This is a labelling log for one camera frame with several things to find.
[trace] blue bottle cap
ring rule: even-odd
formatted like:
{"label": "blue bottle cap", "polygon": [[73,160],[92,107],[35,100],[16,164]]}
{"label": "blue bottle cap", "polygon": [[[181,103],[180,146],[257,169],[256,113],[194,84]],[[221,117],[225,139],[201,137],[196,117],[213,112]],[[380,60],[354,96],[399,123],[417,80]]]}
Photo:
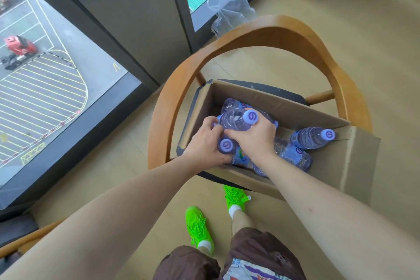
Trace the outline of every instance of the blue bottle cap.
{"label": "blue bottle cap", "polygon": [[255,110],[247,110],[244,113],[243,119],[247,124],[255,124],[258,121],[258,114]]}
{"label": "blue bottle cap", "polygon": [[332,129],[323,129],[321,131],[321,137],[324,140],[333,140],[333,139],[335,139],[336,134]]}
{"label": "blue bottle cap", "polygon": [[228,138],[224,138],[220,141],[219,148],[222,152],[228,153],[234,148],[234,144]]}

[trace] brown shorts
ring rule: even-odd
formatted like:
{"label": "brown shorts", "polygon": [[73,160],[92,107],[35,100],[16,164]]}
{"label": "brown shorts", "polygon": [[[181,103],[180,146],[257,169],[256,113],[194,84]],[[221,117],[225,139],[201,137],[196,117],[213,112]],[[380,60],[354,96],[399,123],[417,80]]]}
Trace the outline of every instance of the brown shorts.
{"label": "brown shorts", "polygon": [[196,248],[181,246],[162,260],[153,279],[222,279],[234,258],[266,267],[292,280],[306,280],[299,261],[285,245],[272,234],[250,227],[242,228],[233,236],[222,272],[217,260]]}

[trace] plastic bag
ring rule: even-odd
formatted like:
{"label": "plastic bag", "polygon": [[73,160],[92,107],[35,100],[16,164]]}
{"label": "plastic bag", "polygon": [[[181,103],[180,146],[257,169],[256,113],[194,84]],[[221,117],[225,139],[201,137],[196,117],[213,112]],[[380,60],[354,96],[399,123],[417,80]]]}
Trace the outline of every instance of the plastic bag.
{"label": "plastic bag", "polygon": [[257,17],[247,0],[207,0],[207,5],[218,12],[218,18],[211,25],[217,38]]}

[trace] hand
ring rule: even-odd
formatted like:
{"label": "hand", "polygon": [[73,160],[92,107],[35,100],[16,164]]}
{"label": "hand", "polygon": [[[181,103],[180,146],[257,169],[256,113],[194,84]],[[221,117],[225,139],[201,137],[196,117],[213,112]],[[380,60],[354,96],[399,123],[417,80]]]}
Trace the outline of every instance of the hand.
{"label": "hand", "polygon": [[260,112],[258,122],[247,131],[235,131],[226,129],[225,134],[236,140],[245,154],[253,162],[259,162],[268,155],[274,154],[274,136],[276,127]]}
{"label": "hand", "polygon": [[232,161],[232,155],[224,155],[217,150],[218,139],[223,133],[223,127],[217,124],[212,129],[213,123],[218,123],[215,116],[206,117],[203,125],[192,137],[182,154],[182,157],[188,158],[192,163],[196,173]]}

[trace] neon green shoe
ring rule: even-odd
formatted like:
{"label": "neon green shoe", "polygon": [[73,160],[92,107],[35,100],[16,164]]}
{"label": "neon green shoe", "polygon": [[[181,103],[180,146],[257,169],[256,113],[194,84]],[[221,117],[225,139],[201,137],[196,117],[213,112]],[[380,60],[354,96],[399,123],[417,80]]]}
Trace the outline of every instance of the neon green shoe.
{"label": "neon green shoe", "polygon": [[251,200],[251,196],[245,195],[243,189],[230,187],[223,185],[225,190],[226,205],[228,205],[228,210],[232,205],[238,205],[243,212],[245,212],[245,202]]}
{"label": "neon green shoe", "polygon": [[210,254],[214,252],[214,242],[206,227],[206,218],[196,206],[191,206],[185,212],[186,227],[191,236],[191,246],[198,248],[200,241],[206,240],[211,243]]}

